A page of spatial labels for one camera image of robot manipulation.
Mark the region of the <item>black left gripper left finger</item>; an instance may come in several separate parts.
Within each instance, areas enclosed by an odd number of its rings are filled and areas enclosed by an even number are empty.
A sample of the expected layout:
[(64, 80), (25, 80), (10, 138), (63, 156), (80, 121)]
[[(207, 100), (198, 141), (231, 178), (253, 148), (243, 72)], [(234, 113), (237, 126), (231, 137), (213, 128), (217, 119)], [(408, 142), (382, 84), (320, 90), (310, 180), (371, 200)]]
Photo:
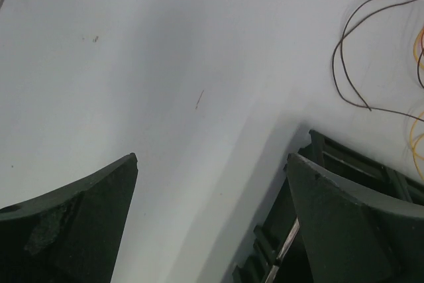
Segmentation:
[(2, 282), (110, 282), (138, 175), (130, 153), (1, 209)]

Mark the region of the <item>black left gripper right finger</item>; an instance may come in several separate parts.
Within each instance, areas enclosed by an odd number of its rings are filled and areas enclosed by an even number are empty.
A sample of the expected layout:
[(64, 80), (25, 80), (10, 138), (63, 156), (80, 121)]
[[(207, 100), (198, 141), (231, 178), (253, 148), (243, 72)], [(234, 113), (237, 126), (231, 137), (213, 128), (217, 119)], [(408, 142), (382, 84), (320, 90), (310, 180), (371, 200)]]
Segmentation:
[(423, 206), (296, 153), (287, 178), (315, 282), (423, 281)]

